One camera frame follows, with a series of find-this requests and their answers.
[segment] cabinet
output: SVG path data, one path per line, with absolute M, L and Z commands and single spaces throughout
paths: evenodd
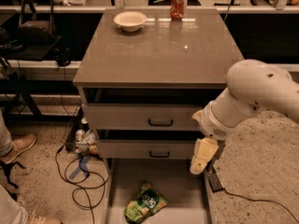
M 123 209 L 149 181 L 169 205 L 144 223 L 211 223 L 204 177 L 189 172 L 195 140 L 192 114 L 225 87 L 242 59 L 214 9 L 139 10 L 145 27 L 125 33 L 106 10 L 74 78 L 83 112 L 107 162 L 110 181 L 103 223 L 126 223 Z

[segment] red can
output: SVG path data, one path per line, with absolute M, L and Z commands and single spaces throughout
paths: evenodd
M 184 17 L 184 0 L 171 0 L 170 17 L 172 20 L 181 20 Z

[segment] drawer front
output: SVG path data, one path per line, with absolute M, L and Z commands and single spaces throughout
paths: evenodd
M 190 159 L 195 142 L 184 141 L 101 141 L 96 146 L 101 157 L 125 159 Z
M 198 129 L 194 105 L 86 105 L 84 114 L 93 130 L 186 130 Z

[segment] shoe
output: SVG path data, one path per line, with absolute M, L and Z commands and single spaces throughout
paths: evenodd
M 55 217 L 40 217 L 38 215 L 29 215 L 27 224 L 62 224 L 60 219 Z
M 20 154 L 31 148 L 36 142 L 36 136 L 34 134 L 27 134 L 20 139 L 14 139 L 11 141 L 12 149 L 7 155 L 1 156 L 0 161 L 9 164 L 12 163 Z

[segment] snack bag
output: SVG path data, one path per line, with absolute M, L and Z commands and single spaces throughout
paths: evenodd
M 147 217 L 156 214 L 168 205 L 168 201 L 151 188 L 151 184 L 143 182 L 141 190 L 124 209 L 124 215 L 128 223 L 140 224 Z

